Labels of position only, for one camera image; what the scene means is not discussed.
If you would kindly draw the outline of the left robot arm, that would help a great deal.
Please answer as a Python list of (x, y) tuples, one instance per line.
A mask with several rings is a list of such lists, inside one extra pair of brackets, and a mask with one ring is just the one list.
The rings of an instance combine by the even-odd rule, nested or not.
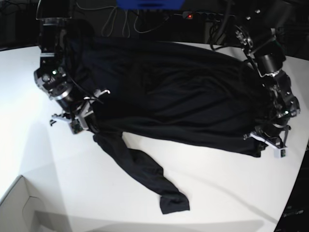
[(288, 133), (291, 118), (300, 113), (297, 97), (291, 90), (291, 79), (283, 70), (286, 55), (280, 42), (279, 28), (300, 4), (294, 0), (225, 0), (222, 26), (233, 31), (240, 48), (270, 94), (269, 116), (254, 134), (274, 139)]

